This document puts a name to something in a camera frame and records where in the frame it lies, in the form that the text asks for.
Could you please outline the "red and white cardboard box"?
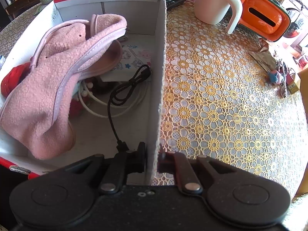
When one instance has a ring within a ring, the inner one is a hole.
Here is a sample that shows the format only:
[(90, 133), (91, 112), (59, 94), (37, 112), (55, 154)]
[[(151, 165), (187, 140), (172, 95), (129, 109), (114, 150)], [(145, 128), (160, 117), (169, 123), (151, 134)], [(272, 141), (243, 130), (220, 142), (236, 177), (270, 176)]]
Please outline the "red and white cardboard box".
[(77, 117), (69, 117), (75, 135), (74, 146), (54, 158), (36, 159), (1, 127), (1, 166), (34, 178), (91, 155), (113, 157), (121, 142), (130, 151), (144, 142), (147, 150), (145, 171), (133, 173), (128, 181), (131, 184), (151, 183), (159, 151), (166, 0), (55, 0), (33, 19), (22, 14), (1, 32), (2, 38), (9, 38), (1, 39), (1, 48), (8, 49), (1, 77), (16, 66), (31, 63), (41, 39), (54, 26), (69, 20), (90, 20), (93, 15), (103, 14), (120, 15), (127, 21), (125, 34), (108, 48), (110, 56), (122, 57), (123, 43), (148, 42), (153, 47), (151, 65), (142, 65), (124, 82), (103, 82), (102, 74), (80, 80), (91, 102), (86, 106), (78, 93), (85, 110)]

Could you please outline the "pink fleece hat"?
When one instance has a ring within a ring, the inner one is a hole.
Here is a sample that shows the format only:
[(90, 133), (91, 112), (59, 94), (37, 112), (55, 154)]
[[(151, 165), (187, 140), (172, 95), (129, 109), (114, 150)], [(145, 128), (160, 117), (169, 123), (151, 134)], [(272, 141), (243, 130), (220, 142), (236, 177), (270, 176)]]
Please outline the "pink fleece hat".
[(116, 14), (65, 21), (48, 30), (30, 72), (1, 108), (1, 127), (39, 160), (54, 158), (75, 143), (69, 108), (80, 80), (107, 73), (120, 61), (108, 48), (126, 32)]

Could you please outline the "lace tablecloth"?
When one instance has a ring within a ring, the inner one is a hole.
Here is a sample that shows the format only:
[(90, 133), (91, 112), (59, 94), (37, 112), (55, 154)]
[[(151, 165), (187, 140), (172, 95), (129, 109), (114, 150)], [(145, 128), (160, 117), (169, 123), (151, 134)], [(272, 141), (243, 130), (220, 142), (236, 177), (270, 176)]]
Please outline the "lace tablecloth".
[(307, 123), (300, 93), (279, 88), (250, 51), (257, 36), (227, 21), (208, 25), (192, 1), (166, 12), (166, 55), (159, 148), (207, 155), (266, 177), (295, 195), (307, 164)]

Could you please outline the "pink plush toy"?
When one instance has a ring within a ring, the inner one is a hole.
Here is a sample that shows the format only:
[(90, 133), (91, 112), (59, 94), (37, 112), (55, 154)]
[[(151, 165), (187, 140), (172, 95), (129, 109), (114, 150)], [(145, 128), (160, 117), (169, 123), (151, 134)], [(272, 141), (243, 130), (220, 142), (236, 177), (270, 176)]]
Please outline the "pink plush toy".
[(77, 85), (75, 85), (73, 90), (73, 96), (70, 103), (69, 108), (69, 117), (74, 118), (79, 116), (85, 108), (82, 106), (82, 103), (80, 102), (78, 93), (80, 92), (80, 96), (83, 99), (83, 102), (86, 106), (90, 105), (91, 97), (88, 95), (89, 93), (86, 91), (84, 86), (82, 85), (82, 81), (77, 82)]

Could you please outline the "patterned face mask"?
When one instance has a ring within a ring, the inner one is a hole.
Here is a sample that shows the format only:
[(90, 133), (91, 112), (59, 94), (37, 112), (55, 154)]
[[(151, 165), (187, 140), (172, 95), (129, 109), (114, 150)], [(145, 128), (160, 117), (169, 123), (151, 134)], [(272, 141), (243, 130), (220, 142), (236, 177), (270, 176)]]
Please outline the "patterned face mask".
[(142, 65), (151, 65), (153, 47), (150, 43), (133, 40), (122, 44), (122, 57), (115, 68), (100, 76), (103, 82), (124, 82), (132, 78)]

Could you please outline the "small toys pile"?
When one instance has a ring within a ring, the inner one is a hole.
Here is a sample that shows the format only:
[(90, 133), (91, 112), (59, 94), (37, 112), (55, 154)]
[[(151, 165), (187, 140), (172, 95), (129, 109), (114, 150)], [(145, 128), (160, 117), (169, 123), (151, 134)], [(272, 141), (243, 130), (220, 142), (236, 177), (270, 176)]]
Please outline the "small toys pile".
[(259, 39), (259, 45), (259, 49), (250, 51), (249, 55), (267, 73), (269, 82), (280, 86), (280, 96), (285, 98), (300, 91), (301, 80), (295, 71), (291, 54), (263, 38)]

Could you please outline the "red cloth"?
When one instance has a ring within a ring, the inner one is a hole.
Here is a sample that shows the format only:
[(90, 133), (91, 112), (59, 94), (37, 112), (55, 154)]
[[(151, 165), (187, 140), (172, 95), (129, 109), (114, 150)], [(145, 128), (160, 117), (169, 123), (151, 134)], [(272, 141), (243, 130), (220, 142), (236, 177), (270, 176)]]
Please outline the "red cloth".
[(14, 67), (1, 82), (1, 94), (5, 98), (19, 85), (30, 72), (30, 62)]

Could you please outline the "orange green tissue box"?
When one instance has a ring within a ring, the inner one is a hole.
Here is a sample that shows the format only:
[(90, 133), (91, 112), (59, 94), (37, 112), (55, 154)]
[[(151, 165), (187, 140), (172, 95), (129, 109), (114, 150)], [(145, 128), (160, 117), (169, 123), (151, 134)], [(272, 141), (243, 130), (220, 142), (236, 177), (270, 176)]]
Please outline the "orange green tissue box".
[(276, 0), (241, 0), (239, 24), (266, 40), (276, 42), (289, 29), (291, 19)]

